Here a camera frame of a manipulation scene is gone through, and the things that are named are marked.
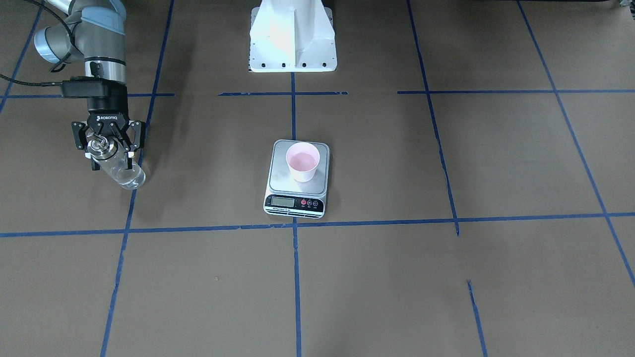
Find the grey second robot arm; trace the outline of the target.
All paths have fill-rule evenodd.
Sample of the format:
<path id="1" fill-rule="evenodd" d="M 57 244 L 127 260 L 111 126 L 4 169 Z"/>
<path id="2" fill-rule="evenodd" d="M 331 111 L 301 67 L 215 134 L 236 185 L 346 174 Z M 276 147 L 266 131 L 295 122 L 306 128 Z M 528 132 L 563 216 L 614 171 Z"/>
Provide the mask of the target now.
<path id="1" fill-rule="evenodd" d="M 120 0 L 53 0 L 65 18 L 59 25 L 36 32 L 38 54 L 61 71 L 66 64 L 81 63 L 84 75 L 61 82 L 62 97 L 85 99 L 88 119 L 73 123 L 75 146 L 88 152 L 87 131 L 116 142 L 126 170 L 144 147 L 145 125 L 131 120 L 128 111 L 125 20 Z"/>

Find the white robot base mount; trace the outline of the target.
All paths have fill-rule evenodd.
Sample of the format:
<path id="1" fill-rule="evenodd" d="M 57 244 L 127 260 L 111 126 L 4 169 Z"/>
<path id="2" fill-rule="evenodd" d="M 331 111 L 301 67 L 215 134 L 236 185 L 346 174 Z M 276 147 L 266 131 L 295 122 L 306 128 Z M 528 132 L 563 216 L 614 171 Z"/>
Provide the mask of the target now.
<path id="1" fill-rule="evenodd" d="M 250 71 L 336 71 L 333 9 L 326 0 L 262 0 L 251 10 L 250 25 Z"/>

